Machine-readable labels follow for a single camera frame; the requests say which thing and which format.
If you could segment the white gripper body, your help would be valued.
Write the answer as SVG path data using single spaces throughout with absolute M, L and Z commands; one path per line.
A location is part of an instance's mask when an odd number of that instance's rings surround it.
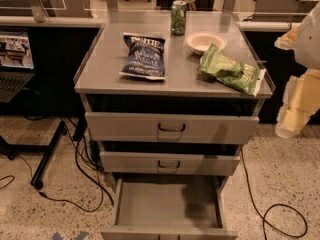
M 297 63 L 306 68 L 320 68 L 320 3 L 302 20 L 294 53 Z

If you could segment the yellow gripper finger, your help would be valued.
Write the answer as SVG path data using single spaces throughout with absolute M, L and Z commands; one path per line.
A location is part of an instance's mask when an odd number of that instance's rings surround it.
M 308 69 L 300 77 L 291 76 L 277 116 L 275 133 L 281 138 L 298 135 L 320 109 L 320 70 Z
M 287 33 L 276 39 L 274 46 L 282 50 L 293 50 L 295 48 L 297 32 L 297 27 L 290 29 Z

